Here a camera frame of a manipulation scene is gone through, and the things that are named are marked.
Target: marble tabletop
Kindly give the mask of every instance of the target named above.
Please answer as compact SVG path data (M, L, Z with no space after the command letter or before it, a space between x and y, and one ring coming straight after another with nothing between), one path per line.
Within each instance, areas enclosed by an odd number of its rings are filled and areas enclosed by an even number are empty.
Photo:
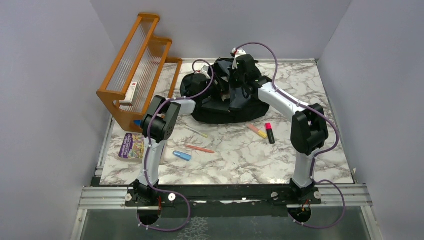
M203 63L197 63L200 69ZM164 72L173 66L165 65ZM273 76L274 63L260 62L257 67L263 75ZM174 96L180 96L183 77L192 72L192 63L184 62L178 76ZM278 64L276 84L303 102L319 103L325 115L333 119L327 96L314 62L281 62ZM156 93L166 96L171 82L161 77ZM265 130L271 123L275 144L269 144L246 127L245 123L209 125L195 121L190 115L178 118L175 130L167 141L159 167L160 184L287 184L295 170L296 151L290 142L291 123L272 107L261 118L251 122ZM204 138L185 128L190 126L208 135ZM329 138L325 148L335 142L334 130L328 126ZM101 176L101 185L128 185L139 175L140 161L124 161L118 158L123 131L116 122ZM215 153L206 153L184 147L190 144L207 148ZM180 151L192 156L185 161L173 155ZM318 157L314 177L317 181L327 179L335 183L353 183L351 172L339 143L336 149Z

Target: wooden shelf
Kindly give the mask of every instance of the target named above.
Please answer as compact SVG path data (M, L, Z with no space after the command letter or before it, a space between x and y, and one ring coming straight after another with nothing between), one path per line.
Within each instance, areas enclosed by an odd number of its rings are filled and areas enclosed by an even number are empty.
M141 133L134 120L141 120L149 107L165 63L176 64L168 97L174 92L183 60L168 57L172 40L154 35L160 20L157 14L140 13L126 37L115 61L110 67L97 95L116 119L121 128L128 132ZM131 82L138 82L138 93L133 106L120 105Z

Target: book cover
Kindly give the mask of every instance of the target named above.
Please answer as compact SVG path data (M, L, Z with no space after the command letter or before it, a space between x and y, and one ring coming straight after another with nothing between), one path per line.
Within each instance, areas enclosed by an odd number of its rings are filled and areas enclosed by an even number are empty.
M127 133L123 138L118 156L124 160L142 160L145 151L142 134Z

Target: cable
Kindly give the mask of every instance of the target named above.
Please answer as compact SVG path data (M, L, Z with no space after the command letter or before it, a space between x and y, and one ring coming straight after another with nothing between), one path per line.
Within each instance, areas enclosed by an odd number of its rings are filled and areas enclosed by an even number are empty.
M146 181L147 181L147 185L151 188L151 189L153 189L153 190L155 190L155 191L157 191L157 192L161 192L161 193L166 193L166 194L175 194L175 195L178 195L178 196L180 196L182 199L184 199L184 201L187 203L187 207L188 207L188 216L187 216L187 218L185 219L185 222L181 225L181 226L179 226L179 227L176 227L176 228L171 228L171 229L164 229L164 228L159 228L159 227L155 227L155 226L148 226L148 225L144 225L141 221L140 221L140 216L139 216L139 214L137 213L137 220L138 220L138 226L143 226L143 227L146 227L146 229L148 230L148 229L153 229L153 230L157 230L157 231L160 231L160 232L175 232L175 231L178 231L178 230L181 230L181 229L183 229L188 223L189 223L189 221L190 221L190 217L191 217L191 213L192 213L192 209L190 208L190 202L189 202L189 200L184 196L184 195L182 195L181 193L178 193L178 192L175 192L175 191L168 191L168 190L161 190L161 189L158 189L158 188L156 188L156 187L154 187L153 185L152 185L152 183L150 182L150 180L149 180L149 176L148 176L148 173L147 173L147 160L149 159L148 158L148 156L149 156L149 152L150 152L150 148L151 148L151 146L152 146L152 137L151 137L151 135L150 135L150 130L151 130L151 128L152 128L152 124L153 124L153 121L155 120L155 118L158 116L158 114L160 113L160 111L161 111L161 109L167 104L167 103L169 103L170 101L174 101L174 100L183 100L183 99L194 99L194 98L197 98L198 96L200 96L200 95L202 95L204 92L206 92L208 89L209 89L209 87L212 85L212 82L213 82L213 79L214 79L214 69L212 68L212 66L209 64L209 62L207 62L207 61L205 61L205 60L203 60L203 59L197 59L197 60L195 60L194 62L193 62L193 65L191 66L192 67L192 69L193 69L193 71L194 72L196 72L195 71L195 64L197 63L197 62L204 62L204 63L206 63L208 66L209 66L209 68L211 69L211 71L212 71L212 77L210 78L210 81L209 81L209 84L207 85L207 87L203 90L203 91L201 91L200 93L198 93L198 94L196 94L196 95L194 95L194 96L190 96L190 97L177 97L177 98L170 98L170 99L167 99L167 100L165 100L158 108L157 108L157 110L156 110L156 112L153 114L153 116L152 116L152 118L151 118L151 120L150 120L150 123L148 124L148 127L147 127L147 138L148 138L148 148L147 148L147 150L146 150L146 155L145 155L145 158L144 158L144 165L143 165L143 172L144 172L144 177L145 177L145 179L146 179Z
M278 87L277 87L277 85L276 85L276 83L275 83L275 81L276 81L276 76L277 76L277 72L278 72L278 61L277 61L277 57L276 57L276 55L275 55L275 53L271 50L271 48L269 48L267 45L265 45L265 44L263 44L263 43L260 43L260 42L248 42L248 43L245 43L245 44L242 44L242 45L240 45L240 46L238 46L238 47L236 47L235 48L235 50L237 51L239 48L241 48L241 47L244 47L244 46L246 46L246 45L251 45L251 44L255 44L255 45L260 45L260 46L263 46L263 47L265 47L266 49L268 49L268 51L269 52L271 52L271 54L272 54L272 56L274 57L274 60L275 60L275 72L274 72L274 76L272 77L272 86L274 87L274 89L280 94L280 95L282 95L283 97L285 97L286 99L288 99L290 102L292 102L293 104L295 104L295 105L297 105L297 104L299 104L296 100L294 100L293 98L291 98L290 96L288 96L287 94L285 94L284 92L282 92ZM330 119L328 119L326 116L324 116L322 113L320 113L319 111L317 111L317 110L315 110L315 109L313 109L313 108L311 108L310 106L308 106L308 105L304 105L304 104L299 104L299 106L301 106L302 108L305 108L305 109L308 109L309 111L312 111L312 112L314 112L315 114L317 114L318 116L320 116L321 118L323 118L327 123L329 123L330 124L330 126L334 129L334 132L335 132L335 143L334 143L334 145L332 146L332 147L330 147L330 148L327 148L327 149L325 149L325 150L322 150L322 151L319 151L319 152L317 152L317 153L315 153L314 155L313 155L313 157L312 157L312 163L311 163L311 165L310 165L310 170L309 170L309 175L311 176L311 177L313 177L314 176L314 167L315 167L315 162L317 161L316 160L316 158L317 158L317 156L318 155L321 155L321 154L324 154L324 153L328 153L328 152L330 152L331 150L333 150L333 149L335 149L336 148L336 146L339 144L339 140L340 140L340 136L339 136L339 132L337 131L337 127L336 127L336 125L330 120Z
M340 188L338 187L338 186L336 186L336 184L334 184L332 181L330 181L330 180L321 180L321 181L319 181L319 182L317 182L317 184L320 184L320 183L322 183L322 182L327 182L327 183L330 183L331 185L333 185L334 187L335 187L335 189L337 189L337 191L340 193L340 197L341 197L341 202L343 203L343 211L341 212L341 215L340 215L340 217L335 221L335 222L333 222L332 224L330 224L330 225L327 225L327 226L314 226L314 225L309 225L309 224L305 224L305 223L303 223L303 222L299 222L299 221L296 221L293 217L292 217L292 215L290 215L289 214L289 216L290 216L290 218L291 219L293 219L293 222L295 222L295 223L297 223L297 224L299 224L299 225L302 225L303 227L307 227L307 228L310 228L310 229L329 229L329 228L331 228L331 227L334 227L334 226L336 226L342 219L343 219L343 217L345 216L345 212L346 212L346 202L345 202L345 197L343 196L343 193L342 193L342 190L340 190Z

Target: wall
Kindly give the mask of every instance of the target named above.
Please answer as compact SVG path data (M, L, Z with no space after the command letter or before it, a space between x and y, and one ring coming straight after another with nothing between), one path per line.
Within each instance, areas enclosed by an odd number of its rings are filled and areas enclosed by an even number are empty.
M0 239L69 239L115 49L88 0L0 2Z
M353 0L318 63L386 240L423 239L424 1Z
M247 42L262 42L281 59L320 58L351 0L91 0L116 50L140 12L158 13L156 33L170 54L218 58ZM266 49L248 47L256 58Z

